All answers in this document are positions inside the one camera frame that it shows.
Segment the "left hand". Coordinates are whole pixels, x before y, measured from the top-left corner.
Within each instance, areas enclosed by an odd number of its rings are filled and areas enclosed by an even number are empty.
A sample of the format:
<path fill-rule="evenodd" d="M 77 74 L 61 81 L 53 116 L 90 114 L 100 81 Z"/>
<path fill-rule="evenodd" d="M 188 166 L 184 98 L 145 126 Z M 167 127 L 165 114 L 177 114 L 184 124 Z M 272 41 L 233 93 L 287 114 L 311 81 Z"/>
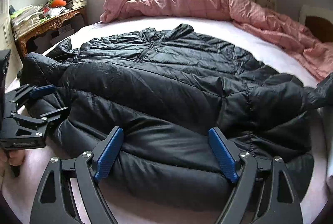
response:
<path fill-rule="evenodd" d="M 0 162 L 1 168 L 5 167 L 6 164 L 12 166 L 20 166 L 24 162 L 25 159 L 25 151 L 24 150 L 16 150 L 5 152 L 4 149 L 0 150 Z"/>

